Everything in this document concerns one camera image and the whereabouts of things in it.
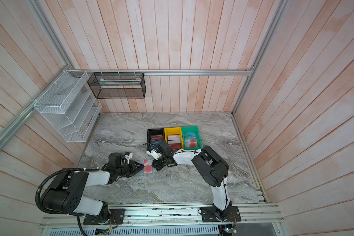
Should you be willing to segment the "beige leather card holder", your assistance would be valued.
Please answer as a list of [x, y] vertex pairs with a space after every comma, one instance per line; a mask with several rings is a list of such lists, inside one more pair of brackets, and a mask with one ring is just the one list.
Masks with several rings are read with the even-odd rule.
[[144, 160], [142, 163], [144, 165], [144, 168], [141, 171], [139, 171], [135, 176], [142, 176], [142, 175], [156, 173], [157, 170], [154, 167], [152, 167], [153, 161], [154, 159]]

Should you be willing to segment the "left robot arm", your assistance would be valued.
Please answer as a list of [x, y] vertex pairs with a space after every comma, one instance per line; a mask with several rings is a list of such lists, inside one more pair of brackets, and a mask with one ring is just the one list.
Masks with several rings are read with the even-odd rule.
[[85, 216], [87, 223], [118, 222], [107, 202], [84, 196], [84, 190], [90, 186], [110, 185], [143, 171], [145, 166], [131, 157], [129, 152], [114, 152], [100, 169], [64, 168], [52, 173], [36, 191], [36, 206], [47, 214]]

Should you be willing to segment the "white red-dot credit card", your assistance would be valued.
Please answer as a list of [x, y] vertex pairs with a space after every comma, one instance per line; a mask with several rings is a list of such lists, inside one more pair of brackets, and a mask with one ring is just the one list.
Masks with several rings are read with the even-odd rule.
[[152, 162], [153, 160], [144, 160], [143, 171], [145, 174], [149, 174], [153, 172]]

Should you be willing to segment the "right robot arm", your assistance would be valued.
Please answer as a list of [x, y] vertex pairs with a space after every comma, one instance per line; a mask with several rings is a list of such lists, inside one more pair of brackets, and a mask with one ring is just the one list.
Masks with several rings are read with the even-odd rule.
[[203, 222], [241, 221], [239, 208], [232, 205], [228, 189], [228, 163], [210, 146], [202, 149], [173, 149], [166, 141], [151, 144], [147, 154], [154, 158], [152, 167], [160, 171], [163, 167], [177, 165], [194, 166], [203, 180], [211, 186], [212, 206], [198, 210]]

